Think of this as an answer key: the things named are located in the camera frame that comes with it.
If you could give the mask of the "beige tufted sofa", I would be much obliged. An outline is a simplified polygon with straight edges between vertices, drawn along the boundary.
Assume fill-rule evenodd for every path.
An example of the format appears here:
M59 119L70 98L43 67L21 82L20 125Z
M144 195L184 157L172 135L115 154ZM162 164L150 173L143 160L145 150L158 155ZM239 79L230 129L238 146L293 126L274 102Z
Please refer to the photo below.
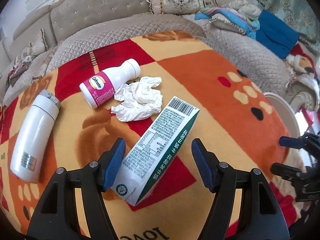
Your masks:
M182 30L199 38L236 65L263 92L278 94L293 109L319 109L318 82L307 74L296 74L258 41L221 29L211 20L152 14L148 0L58 0L30 13L14 32L12 41L3 46L8 58L5 67L12 67L40 38L41 43L35 46L37 57L14 87L1 79L1 104L9 105L33 82L89 51L169 30Z

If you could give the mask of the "plush toy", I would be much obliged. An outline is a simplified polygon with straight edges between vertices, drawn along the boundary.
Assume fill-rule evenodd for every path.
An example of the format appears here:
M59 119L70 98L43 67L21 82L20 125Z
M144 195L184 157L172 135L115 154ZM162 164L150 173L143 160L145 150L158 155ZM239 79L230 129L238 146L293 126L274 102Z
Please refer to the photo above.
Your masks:
M304 52L302 46L297 43L286 57L288 64L299 74L308 74L317 79L315 64L313 59Z

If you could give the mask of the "green white milk carton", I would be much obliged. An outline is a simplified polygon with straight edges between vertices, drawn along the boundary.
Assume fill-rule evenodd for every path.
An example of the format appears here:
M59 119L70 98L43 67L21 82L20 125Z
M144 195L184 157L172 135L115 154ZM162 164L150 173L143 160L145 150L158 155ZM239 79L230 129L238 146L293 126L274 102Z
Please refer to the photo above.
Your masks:
M150 195L182 147L200 109L173 97L124 157L112 190L132 206Z

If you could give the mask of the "orange red patterned blanket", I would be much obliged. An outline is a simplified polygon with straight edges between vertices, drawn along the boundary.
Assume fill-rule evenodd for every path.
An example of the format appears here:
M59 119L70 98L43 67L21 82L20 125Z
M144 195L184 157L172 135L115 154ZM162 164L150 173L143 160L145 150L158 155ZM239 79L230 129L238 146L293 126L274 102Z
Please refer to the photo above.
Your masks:
M99 71L133 58L142 76L162 79L158 90L163 105L173 109L161 120L157 138L149 135L159 151L173 130L170 120L180 121L199 109L190 131L171 147L169 156L153 174L156 186L136 206L114 190L103 194L108 214L120 239L197 239L214 196L204 187L191 154L191 142L200 138L205 147L233 168L259 168L270 184L286 223L295 225L305 203L295 201L289 182L271 174L273 163L301 167L296 150L281 147L279 138L289 132L260 86L206 44L182 31L143 35L85 53L37 79L19 92L9 107L1 108L1 209L16 229L26 233L31 215L44 188L58 167L82 168L109 150L117 138L129 151L159 116L121 122L111 113L117 105L108 100L92 109L80 83ZM16 177L10 162L16 138L32 102L42 90L61 102L60 113L48 140L39 182Z

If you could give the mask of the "blue cushion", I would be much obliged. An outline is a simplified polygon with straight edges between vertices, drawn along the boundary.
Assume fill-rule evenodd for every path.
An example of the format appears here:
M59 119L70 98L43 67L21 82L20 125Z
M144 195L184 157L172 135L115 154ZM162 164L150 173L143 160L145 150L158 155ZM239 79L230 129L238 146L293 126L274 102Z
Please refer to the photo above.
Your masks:
M285 59L299 39L299 34L284 21L267 10L258 18L259 30L255 39L280 59Z

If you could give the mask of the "pink label white bottle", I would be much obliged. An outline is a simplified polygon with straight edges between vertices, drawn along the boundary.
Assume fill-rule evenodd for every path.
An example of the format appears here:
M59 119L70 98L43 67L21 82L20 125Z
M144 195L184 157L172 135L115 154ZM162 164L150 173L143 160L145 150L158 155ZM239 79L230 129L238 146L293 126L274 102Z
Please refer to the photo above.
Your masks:
M128 59L118 67L106 68L79 85L87 103L92 109L113 98L120 86L140 76L140 65L135 59Z

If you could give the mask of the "green patterned curtain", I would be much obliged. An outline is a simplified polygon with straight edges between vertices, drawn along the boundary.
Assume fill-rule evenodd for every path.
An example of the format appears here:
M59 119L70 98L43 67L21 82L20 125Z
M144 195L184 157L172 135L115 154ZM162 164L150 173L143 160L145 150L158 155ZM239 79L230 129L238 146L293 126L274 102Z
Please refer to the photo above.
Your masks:
M319 20L307 0L257 0L300 35L300 40L319 50Z

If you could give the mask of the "colourful blanket pile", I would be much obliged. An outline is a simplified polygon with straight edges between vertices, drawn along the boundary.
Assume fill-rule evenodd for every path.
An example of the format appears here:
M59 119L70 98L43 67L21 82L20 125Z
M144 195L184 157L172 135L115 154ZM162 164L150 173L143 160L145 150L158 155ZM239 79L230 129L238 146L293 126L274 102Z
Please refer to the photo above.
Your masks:
M214 26L256 39L260 29L261 9L246 0L234 0L224 7L203 8L195 14L195 20L208 20Z

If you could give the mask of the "white thermos bottle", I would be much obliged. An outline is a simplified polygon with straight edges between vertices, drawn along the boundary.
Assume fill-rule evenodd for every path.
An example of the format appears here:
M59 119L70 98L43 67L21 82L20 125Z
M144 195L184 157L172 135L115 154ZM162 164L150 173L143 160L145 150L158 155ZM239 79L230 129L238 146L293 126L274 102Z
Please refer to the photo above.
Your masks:
M60 111L60 101L42 90L33 101L18 133L10 169L18 178L37 183L44 152Z

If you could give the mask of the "small side cushion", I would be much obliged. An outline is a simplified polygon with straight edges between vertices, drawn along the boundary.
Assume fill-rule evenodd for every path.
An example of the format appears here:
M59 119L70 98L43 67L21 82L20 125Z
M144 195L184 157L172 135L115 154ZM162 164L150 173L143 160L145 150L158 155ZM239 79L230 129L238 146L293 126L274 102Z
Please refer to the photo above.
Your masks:
M44 29L40 29L37 36L24 47L15 57L15 63L31 62L37 56L48 50Z

